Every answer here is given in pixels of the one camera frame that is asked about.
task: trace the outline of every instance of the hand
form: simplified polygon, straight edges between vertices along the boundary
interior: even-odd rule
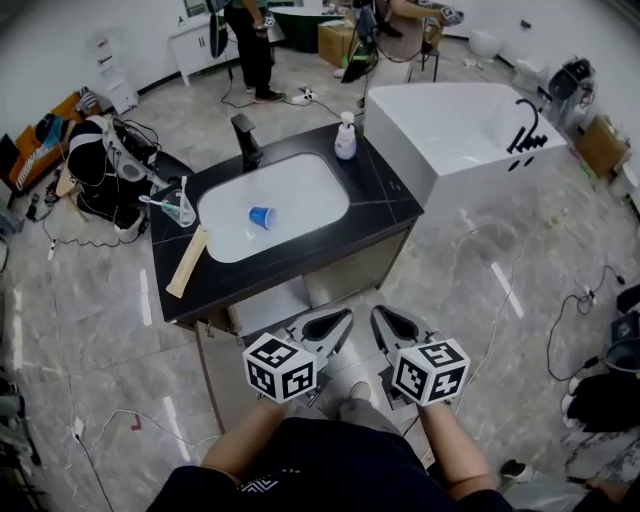
[[[609,501],[620,505],[622,500],[631,489],[631,484],[623,484],[620,482],[609,482],[608,480],[602,480],[600,478],[592,478],[587,481],[587,487],[589,489],[600,489]]]
[[[264,18],[253,21],[253,30],[258,37],[269,37],[269,34],[267,34],[267,25],[264,23]]]

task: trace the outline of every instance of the white soap bottle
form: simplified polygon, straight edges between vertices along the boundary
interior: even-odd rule
[[[356,129],[353,126],[353,112],[340,114],[342,124],[338,128],[338,136],[334,145],[336,156],[341,160],[349,160],[356,154]]]

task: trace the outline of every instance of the floor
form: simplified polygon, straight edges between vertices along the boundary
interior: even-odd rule
[[[510,80],[511,70],[499,62],[484,63],[482,70],[465,67],[463,42],[446,40],[441,52],[440,82]],[[309,85],[334,112],[358,110],[364,80],[341,86],[318,56],[278,48],[276,59],[274,88],[295,95],[296,88]],[[431,66],[421,72],[416,63],[412,80],[430,81]],[[239,69],[235,76],[228,99],[244,103],[249,98]],[[144,95],[127,117],[153,127],[165,151],[201,171],[239,153],[228,120],[237,111],[219,101],[228,87],[225,70],[193,77],[189,89],[176,79]],[[260,144],[336,121],[318,105],[254,105],[242,112],[256,125]],[[64,240],[117,240],[107,223],[85,223],[64,202],[44,227]],[[356,329],[332,361],[333,392],[348,387],[358,372],[373,375],[383,364],[371,343],[370,308],[387,303],[405,309],[456,338],[474,368],[492,346],[459,409],[492,467],[515,457],[560,474],[572,448],[558,410],[565,386],[546,372],[549,328],[562,298],[596,286],[605,264],[630,284],[637,280],[637,230],[628,205],[592,180],[569,152],[546,170],[539,187],[468,212],[449,229],[418,222],[382,289],[348,301]],[[215,440],[198,442],[217,433],[194,335],[162,321],[148,234],[113,249],[59,245],[48,260],[42,223],[27,221],[10,247],[6,360],[26,397],[43,458],[42,468],[32,468],[34,480],[49,493],[54,510],[108,510],[70,434],[70,425],[80,428],[81,421],[83,442],[114,509],[145,510],[170,471],[197,463]],[[494,263],[513,283],[511,298],[518,299],[520,316]],[[150,323],[141,314],[144,282]],[[567,308],[553,343],[556,372],[568,375],[601,352],[619,291],[608,275],[589,316]],[[158,425],[116,410],[137,411]],[[406,428],[412,411],[394,420]],[[407,439],[418,456],[426,455],[417,426]]]

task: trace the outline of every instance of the faucet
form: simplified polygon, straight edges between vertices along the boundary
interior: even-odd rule
[[[518,133],[516,134],[516,137],[513,139],[513,142],[511,142],[511,145],[507,148],[507,151],[509,153],[513,153],[514,149],[517,149],[519,153],[522,153],[523,150],[525,149],[528,150],[528,149],[531,149],[532,147],[534,148],[544,147],[544,145],[549,140],[549,138],[546,135],[543,135],[542,137],[533,136],[534,132],[538,128],[538,123],[540,121],[540,114],[538,114],[538,109],[536,108],[536,106],[533,103],[531,103],[529,100],[525,100],[524,98],[521,98],[518,101],[516,101],[516,105],[520,105],[522,103],[526,103],[533,109],[533,114],[535,116],[535,119],[533,122],[533,126],[529,130],[529,133],[527,133],[527,135],[524,137],[522,142],[520,142],[520,138],[524,135],[526,128],[523,126],[520,128],[520,130],[518,130]]]
[[[244,114],[233,116],[231,124],[236,132],[236,138],[242,151],[242,172],[251,172],[258,168],[258,164],[260,164],[260,160],[264,155],[256,139],[251,135],[251,130],[256,125],[249,121],[249,118]]]

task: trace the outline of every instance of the toothbrush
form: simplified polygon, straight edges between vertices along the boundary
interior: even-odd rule
[[[180,194],[180,225],[184,224],[184,210],[186,208],[186,196],[184,195],[184,189],[187,186],[187,177],[182,177],[182,193]]]
[[[163,203],[161,201],[154,201],[149,196],[145,196],[145,195],[142,195],[142,196],[138,197],[138,199],[143,203],[157,204],[158,206],[162,206],[164,208],[168,208],[169,210],[178,211],[180,209],[179,206],[175,206],[175,205],[169,204],[169,203]]]

